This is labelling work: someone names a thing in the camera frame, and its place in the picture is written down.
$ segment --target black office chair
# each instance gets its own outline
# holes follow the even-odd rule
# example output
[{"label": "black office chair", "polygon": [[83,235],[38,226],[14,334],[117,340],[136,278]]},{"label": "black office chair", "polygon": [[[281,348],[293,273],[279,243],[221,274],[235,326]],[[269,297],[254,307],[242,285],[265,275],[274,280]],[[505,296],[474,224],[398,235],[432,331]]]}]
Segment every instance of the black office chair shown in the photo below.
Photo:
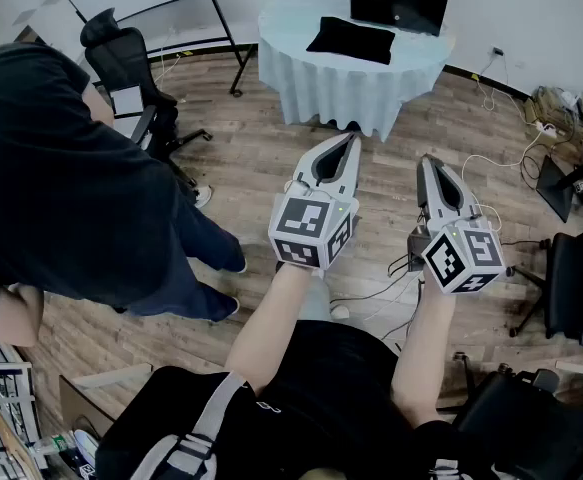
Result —
[{"label": "black office chair", "polygon": [[167,163],[180,178],[195,186],[195,180],[186,176],[171,161],[170,155],[196,137],[211,140],[212,135],[200,129],[184,137],[177,136],[177,101],[156,87],[140,31],[132,27],[120,29],[113,11],[113,8],[102,11],[82,28],[80,42],[86,48],[85,57],[109,93],[140,87],[143,104],[155,106],[149,128],[153,141],[147,152]]},{"label": "black office chair", "polygon": [[510,329],[509,334],[511,337],[517,336],[531,316],[544,309],[547,338],[562,332],[567,338],[577,339],[583,345],[583,241],[558,233],[549,247],[547,242],[541,244],[541,248],[547,249],[546,280],[521,267],[507,269],[507,276],[517,272],[542,290],[540,299],[522,323]]},{"label": "black office chair", "polygon": [[583,480],[583,407],[559,402],[557,386],[550,370],[514,375],[501,365],[453,425],[482,443],[498,471],[520,480]]}]

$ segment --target round table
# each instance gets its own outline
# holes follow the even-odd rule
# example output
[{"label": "round table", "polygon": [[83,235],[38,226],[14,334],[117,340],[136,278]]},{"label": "round table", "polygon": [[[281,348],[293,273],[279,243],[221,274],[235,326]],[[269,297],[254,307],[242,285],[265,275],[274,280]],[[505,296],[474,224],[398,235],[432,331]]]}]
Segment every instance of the round table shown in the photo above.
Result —
[{"label": "round table", "polygon": [[345,7],[276,3],[260,14],[260,80],[280,93],[286,124],[335,120],[343,130],[355,121],[367,136],[377,130],[384,142],[405,101],[433,89],[455,40],[363,23],[391,30],[389,65],[346,55],[307,52],[322,16],[348,18]]}]

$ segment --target person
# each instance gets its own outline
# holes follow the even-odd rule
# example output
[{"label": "person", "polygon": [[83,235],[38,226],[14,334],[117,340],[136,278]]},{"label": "person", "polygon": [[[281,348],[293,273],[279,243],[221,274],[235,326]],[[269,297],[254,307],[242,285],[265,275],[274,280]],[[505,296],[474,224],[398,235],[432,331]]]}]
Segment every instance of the person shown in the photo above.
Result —
[{"label": "person", "polygon": [[41,290],[142,316],[219,321],[238,310],[187,262],[243,271],[238,240],[112,124],[89,76],[62,53],[0,46],[1,340],[34,344]]},{"label": "person", "polygon": [[[497,479],[480,443],[436,411],[456,298],[442,294],[428,268],[424,278],[398,360],[367,332],[331,321],[328,298],[319,302],[322,279],[283,265],[233,343],[224,368],[231,373],[154,373],[104,436],[98,478],[162,478],[140,474],[141,461],[159,463],[152,453],[164,436],[186,436],[180,451],[204,443],[194,430],[204,410],[207,420],[222,423],[212,457],[189,450],[205,460],[202,476],[198,469],[191,478]],[[244,385],[218,414],[210,396],[235,374]],[[162,408],[156,402],[165,392],[179,395]]]}]

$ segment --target shoulder strap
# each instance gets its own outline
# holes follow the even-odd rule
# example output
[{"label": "shoulder strap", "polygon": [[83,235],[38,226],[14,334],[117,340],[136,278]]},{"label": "shoulder strap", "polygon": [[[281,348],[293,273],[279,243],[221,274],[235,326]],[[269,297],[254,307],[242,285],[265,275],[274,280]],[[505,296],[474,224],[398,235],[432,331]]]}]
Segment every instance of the shoulder strap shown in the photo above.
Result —
[{"label": "shoulder strap", "polygon": [[151,478],[167,457],[167,463],[180,470],[183,479],[199,477],[203,463],[212,456],[211,448],[220,432],[229,402],[244,382],[237,373],[229,373],[207,401],[193,431],[182,440],[173,435],[160,440],[145,456],[131,480]]}]

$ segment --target white shoe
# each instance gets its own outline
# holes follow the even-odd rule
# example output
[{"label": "white shoe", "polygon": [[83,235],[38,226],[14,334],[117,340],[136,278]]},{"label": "white shoe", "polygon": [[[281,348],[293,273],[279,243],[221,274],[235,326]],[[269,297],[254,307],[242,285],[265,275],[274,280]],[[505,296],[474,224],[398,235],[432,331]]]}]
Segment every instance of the white shoe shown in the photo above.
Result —
[{"label": "white shoe", "polygon": [[334,320],[346,320],[351,316],[349,312],[349,308],[343,306],[342,304],[338,304],[331,310],[331,318]]},{"label": "white shoe", "polygon": [[236,274],[244,274],[247,271],[248,266],[249,266],[249,262],[247,261],[246,258],[244,258],[244,268],[242,270],[239,270],[238,272],[236,272]]},{"label": "white shoe", "polygon": [[195,190],[195,207],[202,208],[211,199],[213,189],[209,185],[198,185]]},{"label": "white shoe", "polygon": [[198,318],[197,320],[202,320],[203,322],[209,322],[210,324],[219,324],[220,322],[224,322],[227,318],[229,318],[230,316],[235,315],[238,311],[240,311],[240,301],[236,298],[236,297],[231,297],[236,304],[236,308],[229,313],[227,316],[225,316],[222,320],[218,320],[217,322],[215,320],[211,320],[210,318]]},{"label": "white shoe", "polygon": [[235,301],[235,303],[238,305],[238,307],[237,307],[237,308],[235,309],[235,311],[234,311],[233,313],[231,313],[229,316],[233,316],[233,315],[235,315],[235,314],[236,314],[238,311],[240,311],[240,301],[238,300],[238,298],[237,298],[237,297],[231,297],[231,298],[232,298],[232,299]]}]

